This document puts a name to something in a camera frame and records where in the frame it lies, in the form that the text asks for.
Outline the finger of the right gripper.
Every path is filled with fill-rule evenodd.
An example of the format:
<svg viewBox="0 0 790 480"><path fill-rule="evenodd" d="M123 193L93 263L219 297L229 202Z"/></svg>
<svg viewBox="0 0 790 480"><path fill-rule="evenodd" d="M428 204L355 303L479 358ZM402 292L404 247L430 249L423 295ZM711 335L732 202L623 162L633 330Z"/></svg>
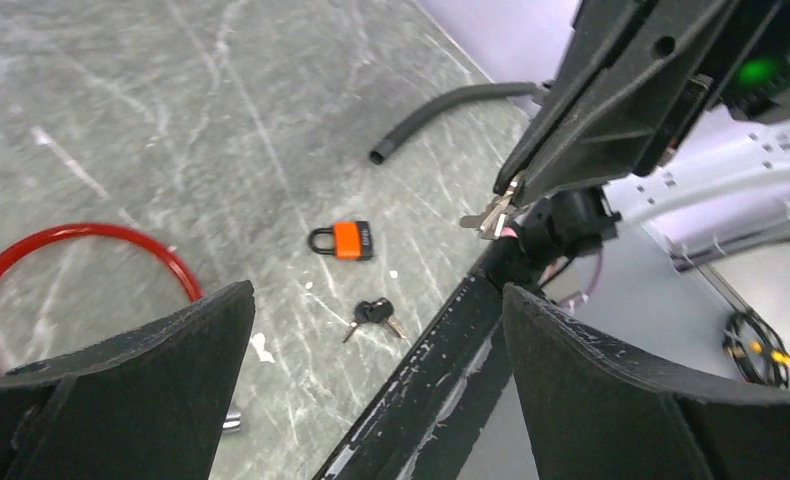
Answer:
<svg viewBox="0 0 790 480"><path fill-rule="evenodd" d="M580 3L544 104L500 168L494 193L504 193L515 178L521 190L534 190L537 176L558 165L561 149L574 141L564 129L576 123L576 105L624 53L657 6L656 1Z"/></svg>

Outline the red cable lock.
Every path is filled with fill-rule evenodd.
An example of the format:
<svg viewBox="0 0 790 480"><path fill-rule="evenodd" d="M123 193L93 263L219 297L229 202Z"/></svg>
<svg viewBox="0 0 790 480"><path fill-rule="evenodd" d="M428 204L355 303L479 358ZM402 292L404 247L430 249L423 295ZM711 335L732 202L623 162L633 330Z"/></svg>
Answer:
<svg viewBox="0 0 790 480"><path fill-rule="evenodd" d="M154 240L132 227L66 224L0 231L0 375L72 353L250 280L215 241Z"/></svg>

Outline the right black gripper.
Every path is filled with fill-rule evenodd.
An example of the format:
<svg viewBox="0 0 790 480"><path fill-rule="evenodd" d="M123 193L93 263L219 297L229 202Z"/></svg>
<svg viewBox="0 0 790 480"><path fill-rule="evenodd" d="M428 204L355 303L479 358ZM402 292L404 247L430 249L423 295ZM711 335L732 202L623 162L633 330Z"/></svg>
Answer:
<svg viewBox="0 0 790 480"><path fill-rule="evenodd" d="M524 206L559 191L646 176L670 161L701 114L790 119L790 1L645 1L638 35L593 83L564 131L559 163L517 188Z"/></svg>

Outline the silver keys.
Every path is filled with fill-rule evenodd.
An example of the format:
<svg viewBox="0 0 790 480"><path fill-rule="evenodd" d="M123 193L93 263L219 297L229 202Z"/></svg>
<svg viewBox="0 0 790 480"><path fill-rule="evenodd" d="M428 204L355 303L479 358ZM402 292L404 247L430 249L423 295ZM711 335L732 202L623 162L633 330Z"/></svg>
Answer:
<svg viewBox="0 0 790 480"><path fill-rule="evenodd" d="M482 213L461 217L459 226L464 229L476 230L478 236L484 240L500 238L508 222L519 216L524 210L523 207L516 207L511 203L519 186L520 177L521 174L513 176L506 190L502 194L494 196Z"/></svg>

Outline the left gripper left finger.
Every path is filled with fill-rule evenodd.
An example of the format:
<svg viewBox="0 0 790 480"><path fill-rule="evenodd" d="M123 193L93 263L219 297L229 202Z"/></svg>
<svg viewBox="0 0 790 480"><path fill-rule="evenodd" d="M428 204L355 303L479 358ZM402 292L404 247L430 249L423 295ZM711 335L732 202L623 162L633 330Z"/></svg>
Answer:
<svg viewBox="0 0 790 480"><path fill-rule="evenodd" d="M205 479L255 317L236 282L0 376L0 479Z"/></svg>

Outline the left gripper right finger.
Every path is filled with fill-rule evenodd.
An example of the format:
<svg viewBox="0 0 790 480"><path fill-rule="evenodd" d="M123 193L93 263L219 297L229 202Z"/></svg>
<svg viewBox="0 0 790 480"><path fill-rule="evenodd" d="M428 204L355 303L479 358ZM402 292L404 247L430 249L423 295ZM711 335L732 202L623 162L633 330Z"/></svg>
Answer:
<svg viewBox="0 0 790 480"><path fill-rule="evenodd" d="M790 479L790 391L698 371L515 285L503 329L542 479Z"/></svg>

